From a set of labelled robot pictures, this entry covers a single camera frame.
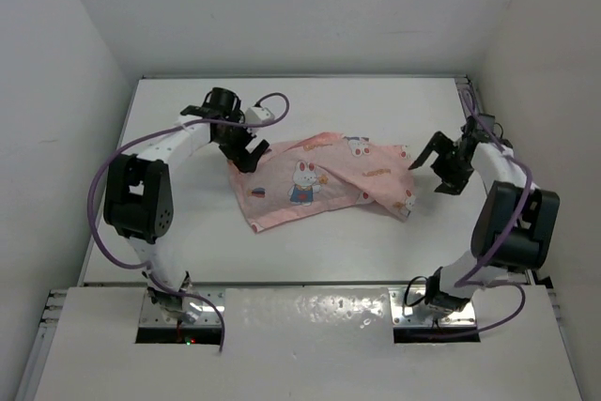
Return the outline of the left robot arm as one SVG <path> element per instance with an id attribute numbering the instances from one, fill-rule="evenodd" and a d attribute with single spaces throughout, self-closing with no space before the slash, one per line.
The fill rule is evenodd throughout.
<path id="1" fill-rule="evenodd" d="M 242 109 L 236 93 L 214 87 L 201 105 L 185 107 L 172 128 L 144 137 L 146 149 L 131 152 L 140 143 L 134 140 L 101 168 L 107 176 L 103 219 L 135 251 L 148 296 L 167 316 L 193 323 L 205 306 L 164 239 L 175 215 L 172 174 L 209 144 L 216 144 L 240 172 L 252 173 L 269 144 L 262 140 L 250 148 L 250 143 L 257 130 L 279 120 L 260 101 Z"/>

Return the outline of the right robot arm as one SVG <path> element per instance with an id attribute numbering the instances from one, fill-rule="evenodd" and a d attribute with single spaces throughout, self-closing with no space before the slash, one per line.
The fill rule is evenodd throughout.
<path id="1" fill-rule="evenodd" d="M 494 116 L 469 116 L 458 139 L 434 133 L 411 165 L 417 169 L 435 154 L 437 193 L 461 194 L 473 174 L 486 193 L 469 249 L 426 278 L 424 295 L 411 304 L 425 318 L 460 312 L 477 290 L 499 285 L 511 272 L 538 270 L 547 259 L 560 197 L 534 183 L 532 170 L 494 127 Z"/>

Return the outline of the metal base plate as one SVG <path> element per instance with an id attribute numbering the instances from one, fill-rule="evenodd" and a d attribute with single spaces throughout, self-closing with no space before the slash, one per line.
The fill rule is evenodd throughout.
<path id="1" fill-rule="evenodd" d="M 178 322 L 187 328 L 220 327 L 222 321 L 218 313 L 224 312 L 224 306 L 217 303 L 216 308 L 197 298 L 174 297 L 161 292 L 147 292 L 142 302 L 139 326 L 147 328 L 175 327 Z"/>
<path id="2" fill-rule="evenodd" d="M 477 325 L 476 315 L 471 301 L 460 311 L 436 311 L 420 302 L 414 307 L 409 304 L 424 294 L 424 288 L 412 288 L 404 301 L 405 285 L 389 288 L 389 298 L 393 325 L 399 328 L 425 329 L 432 326 L 442 328 L 471 328 Z"/>

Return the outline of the pink bunny pillowcase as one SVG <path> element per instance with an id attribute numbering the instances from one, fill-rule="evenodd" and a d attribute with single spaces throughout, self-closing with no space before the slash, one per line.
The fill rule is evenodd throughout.
<path id="1" fill-rule="evenodd" d="M 416 203 L 408 148 L 322 132 L 270 146 L 254 172 L 228 166 L 240 210 L 255 233 L 323 212 L 376 203 L 404 221 Z"/>

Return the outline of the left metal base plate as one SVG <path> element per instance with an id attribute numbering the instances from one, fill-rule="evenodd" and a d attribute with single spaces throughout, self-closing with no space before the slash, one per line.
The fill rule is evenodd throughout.
<path id="1" fill-rule="evenodd" d="M 147 328 L 175 327 L 178 322 L 187 328 L 220 327 L 222 321 L 218 313 L 224 312 L 224 306 L 217 303 L 216 308 L 197 298 L 174 297 L 161 292 L 147 292 L 142 302 L 139 326 Z"/>

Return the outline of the right aluminium rail frame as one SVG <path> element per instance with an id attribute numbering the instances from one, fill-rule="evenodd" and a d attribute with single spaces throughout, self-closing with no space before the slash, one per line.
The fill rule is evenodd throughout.
<path id="1" fill-rule="evenodd" d="M 466 119 L 490 115 L 483 111 L 471 82 L 459 85 L 458 94 Z M 532 170 L 517 158 L 495 121 L 492 142 L 479 144 L 471 160 L 472 174 L 483 182 L 485 202 L 466 256 L 445 278 L 455 290 L 492 285 L 507 272 L 540 268 L 559 210 L 559 196 L 536 185 Z"/>

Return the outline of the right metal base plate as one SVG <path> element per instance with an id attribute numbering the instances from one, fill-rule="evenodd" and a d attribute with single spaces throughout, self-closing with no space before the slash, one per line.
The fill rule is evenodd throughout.
<path id="1" fill-rule="evenodd" d="M 436 311 L 420 302 L 414 307 L 409 304 L 424 294 L 424 288 L 412 288 L 404 301 L 405 285 L 389 288 L 389 298 L 393 325 L 399 328 L 425 329 L 432 326 L 442 328 L 471 328 L 477 325 L 476 315 L 471 301 L 460 311 Z"/>

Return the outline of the white front cover panel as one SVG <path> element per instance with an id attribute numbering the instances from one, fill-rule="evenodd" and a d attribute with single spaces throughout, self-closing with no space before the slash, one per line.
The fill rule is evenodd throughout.
<path id="1" fill-rule="evenodd" d="M 222 347 L 139 344 L 144 292 L 66 297 L 39 400 L 576 400 L 547 292 L 478 295 L 483 322 L 524 309 L 477 343 L 396 344 L 381 289 L 225 293 Z"/>

